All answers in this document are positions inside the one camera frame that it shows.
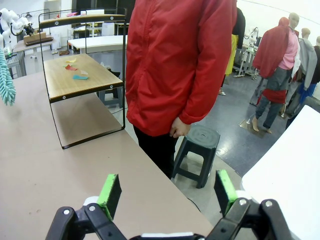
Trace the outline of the person's left hand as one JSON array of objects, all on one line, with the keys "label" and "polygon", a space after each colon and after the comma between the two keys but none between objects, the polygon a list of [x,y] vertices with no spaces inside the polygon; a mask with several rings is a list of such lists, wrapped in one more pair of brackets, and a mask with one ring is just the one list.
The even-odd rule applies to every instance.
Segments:
[{"label": "person's left hand", "polygon": [[177,117],[171,125],[169,135],[173,138],[186,136],[189,133],[190,129],[190,124],[183,123],[180,118]]}]

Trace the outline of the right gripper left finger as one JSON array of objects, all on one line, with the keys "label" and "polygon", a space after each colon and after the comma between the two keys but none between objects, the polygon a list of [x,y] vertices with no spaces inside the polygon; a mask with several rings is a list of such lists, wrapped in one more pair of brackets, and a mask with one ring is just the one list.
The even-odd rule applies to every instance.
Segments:
[{"label": "right gripper left finger", "polygon": [[88,234],[96,234],[100,240],[125,240],[114,223],[116,209],[122,193],[119,175],[109,174],[94,201],[80,209],[60,207],[47,232],[47,240],[83,240]]}]

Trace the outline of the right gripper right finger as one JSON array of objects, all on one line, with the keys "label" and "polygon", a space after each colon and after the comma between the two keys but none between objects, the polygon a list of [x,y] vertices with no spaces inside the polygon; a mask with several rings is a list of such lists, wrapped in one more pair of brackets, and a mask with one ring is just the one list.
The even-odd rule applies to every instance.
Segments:
[{"label": "right gripper right finger", "polygon": [[222,218],[207,240],[234,240],[241,229],[251,229],[258,240],[291,240],[292,235],[278,202],[265,199],[255,202],[238,196],[226,170],[217,170],[214,191]]}]

